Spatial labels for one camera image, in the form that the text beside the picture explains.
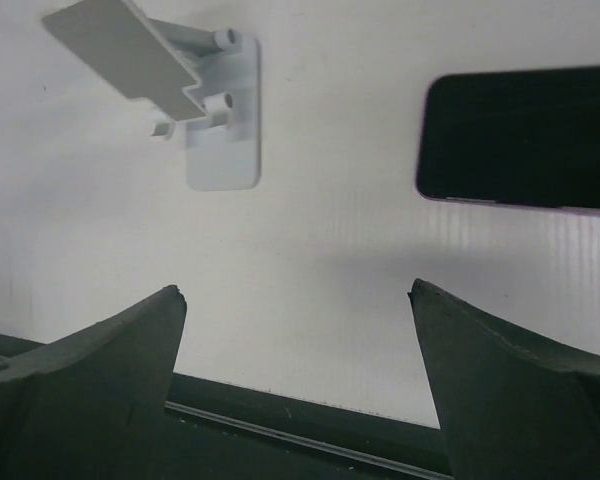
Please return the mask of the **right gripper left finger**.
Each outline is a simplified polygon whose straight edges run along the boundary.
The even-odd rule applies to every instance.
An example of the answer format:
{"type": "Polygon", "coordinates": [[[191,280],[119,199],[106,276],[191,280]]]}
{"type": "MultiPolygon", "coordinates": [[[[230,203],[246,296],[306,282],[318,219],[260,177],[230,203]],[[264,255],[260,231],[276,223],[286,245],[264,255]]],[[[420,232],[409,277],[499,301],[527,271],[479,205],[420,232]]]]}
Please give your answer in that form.
{"type": "Polygon", "coordinates": [[[0,479],[154,479],[186,301],[170,285],[0,361],[0,479]]]}

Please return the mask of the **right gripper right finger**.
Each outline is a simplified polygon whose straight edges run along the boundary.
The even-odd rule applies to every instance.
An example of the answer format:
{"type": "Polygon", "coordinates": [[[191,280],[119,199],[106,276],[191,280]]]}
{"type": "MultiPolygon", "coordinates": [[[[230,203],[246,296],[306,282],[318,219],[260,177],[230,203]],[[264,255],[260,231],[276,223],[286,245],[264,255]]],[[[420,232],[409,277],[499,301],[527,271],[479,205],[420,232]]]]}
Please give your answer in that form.
{"type": "Polygon", "coordinates": [[[409,294],[457,479],[600,479],[600,355],[417,279],[409,294]]]}

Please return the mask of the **silver folding phone stand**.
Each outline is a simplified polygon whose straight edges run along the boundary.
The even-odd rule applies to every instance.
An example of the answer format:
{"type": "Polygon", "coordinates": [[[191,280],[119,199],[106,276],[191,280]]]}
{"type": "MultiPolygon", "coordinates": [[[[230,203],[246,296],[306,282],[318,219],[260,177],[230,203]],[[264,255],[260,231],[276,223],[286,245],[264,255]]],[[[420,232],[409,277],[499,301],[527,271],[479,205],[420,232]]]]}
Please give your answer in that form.
{"type": "Polygon", "coordinates": [[[261,177],[257,39],[151,19],[132,1],[78,1],[44,15],[44,29],[130,101],[151,104],[153,137],[184,134],[196,191],[239,191],[261,177]]]}

